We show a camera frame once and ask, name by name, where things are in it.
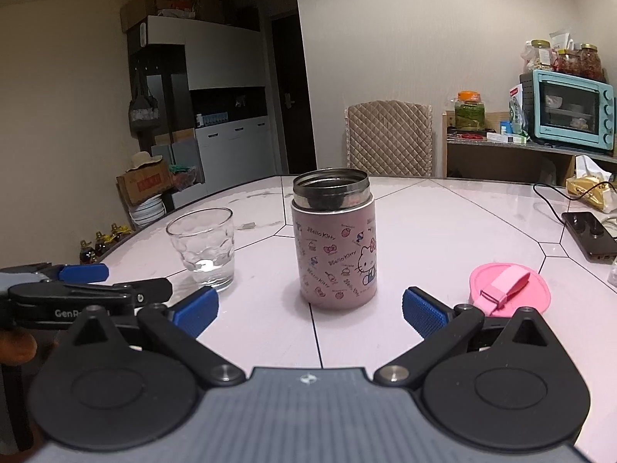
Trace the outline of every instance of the door handle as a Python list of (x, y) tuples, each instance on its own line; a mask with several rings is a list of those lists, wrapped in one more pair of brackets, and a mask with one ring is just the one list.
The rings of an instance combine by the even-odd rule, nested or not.
[(291, 100), (291, 94), (286, 92), (285, 93), (285, 106), (287, 107), (288, 110), (290, 110), (293, 104), (295, 104), (295, 101)]

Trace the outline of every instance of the oven door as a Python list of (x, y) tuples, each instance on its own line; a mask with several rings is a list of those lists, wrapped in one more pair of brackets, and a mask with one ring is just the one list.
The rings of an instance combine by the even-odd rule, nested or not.
[(602, 144), (600, 92), (582, 79), (538, 76), (536, 120), (540, 136), (580, 144)]

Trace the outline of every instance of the beige wall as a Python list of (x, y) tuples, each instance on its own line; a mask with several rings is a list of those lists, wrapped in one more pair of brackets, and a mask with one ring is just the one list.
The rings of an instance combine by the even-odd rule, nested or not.
[(461, 89), (506, 110), (524, 42), (578, 20), (572, 0), (298, 0), (298, 9), (320, 167), (344, 163), (344, 109), (356, 103), (431, 104), (438, 135)]
[(78, 260), (126, 222), (115, 177), (138, 150), (122, 0), (0, 8), (0, 267)]
[(581, 14), (576, 41), (597, 45), (609, 83), (617, 85), (617, 0), (575, 0)]

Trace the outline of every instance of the chair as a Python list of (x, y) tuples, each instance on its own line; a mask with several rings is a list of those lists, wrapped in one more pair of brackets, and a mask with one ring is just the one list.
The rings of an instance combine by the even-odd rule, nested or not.
[(372, 101), (345, 110), (347, 166), (369, 175), (430, 177), (433, 108)]

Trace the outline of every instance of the pink strap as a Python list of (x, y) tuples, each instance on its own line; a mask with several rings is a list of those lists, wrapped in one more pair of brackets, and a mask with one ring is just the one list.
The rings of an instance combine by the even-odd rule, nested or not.
[(509, 297), (527, 285), (530, 275), (531, 272), (521, 266), (507, 268), (491, 284), (480, 290), (480, 297), (474, 305), (490, 317), (494, 311), (504, 306)]

